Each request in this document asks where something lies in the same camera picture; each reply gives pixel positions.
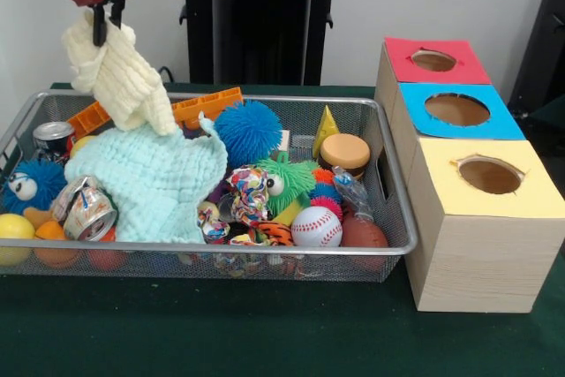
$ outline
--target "white baseball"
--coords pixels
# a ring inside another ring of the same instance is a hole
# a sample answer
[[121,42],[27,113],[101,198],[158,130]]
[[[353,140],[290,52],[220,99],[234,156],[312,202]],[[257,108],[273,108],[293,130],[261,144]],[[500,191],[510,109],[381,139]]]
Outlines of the white baseball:
[[308,207],[292,222],[292,239],[296,246],[336,247],[342,241],[342,225],[326,207]]

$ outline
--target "metal basket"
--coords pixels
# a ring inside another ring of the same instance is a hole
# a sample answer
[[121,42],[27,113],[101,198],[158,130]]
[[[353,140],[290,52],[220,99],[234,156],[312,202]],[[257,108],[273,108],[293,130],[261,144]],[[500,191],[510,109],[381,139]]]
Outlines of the metal basket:
[[[198,96],[171,94],[173,102]],[[18,250],[26,260],[0,267],[0,274],[90,275],[273,280],[384,281],[400,257],[414,249],[417,231],[383,108],[367,99],[246,96],[271,108],[290,130],[290,159],[311,159],[314,134],[329,105],[341,132],[356,134],[372,157],[363,183],[374,221],[389,248],[250,247],[88,243],[0,239],[0,258]],[[57,90],[33,96],[0,140],[3,180],[22,159],[34,155],[32,132],[49,121],[64,121],[93,103],[92,96]],[[45,252],[55,259],[44,265]]]

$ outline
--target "blue plush toy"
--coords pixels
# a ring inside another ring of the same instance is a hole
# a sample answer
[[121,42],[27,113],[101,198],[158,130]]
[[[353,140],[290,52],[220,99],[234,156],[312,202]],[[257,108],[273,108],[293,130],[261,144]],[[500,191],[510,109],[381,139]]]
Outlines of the blue plush toy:
[[260,102],[226,108],[215,120],[215,129],[226,146],[232,169],[267,159],[283,139],[278,116]]
[[21,162],[4,184],[4,208],[19,215],[27,207],[48,211],[66,185],[62,165],[41,160]]

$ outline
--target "shape sorter box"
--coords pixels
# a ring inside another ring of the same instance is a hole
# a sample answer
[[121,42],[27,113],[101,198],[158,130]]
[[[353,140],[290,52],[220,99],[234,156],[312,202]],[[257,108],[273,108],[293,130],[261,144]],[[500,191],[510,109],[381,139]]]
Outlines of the shape sorter box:
[[405,182],[423,136],[524,139],[493,86],[401,83],[398,92],[390,129]]
[[565,202],[525,140],[422,138],[406,257],[419,311],[528,313],[565,234]]
[[468,41],[416,41],[387,37],[380,52],[375,100],[392,117],[399,83],[490,85]]

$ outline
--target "yellow box top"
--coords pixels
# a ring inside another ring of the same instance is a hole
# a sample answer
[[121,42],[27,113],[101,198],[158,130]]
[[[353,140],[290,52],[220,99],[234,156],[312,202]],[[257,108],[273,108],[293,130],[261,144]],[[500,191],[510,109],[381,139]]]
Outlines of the yellow box top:
[[565,218],[565,201],[530,142],[420,142],[447,215]]

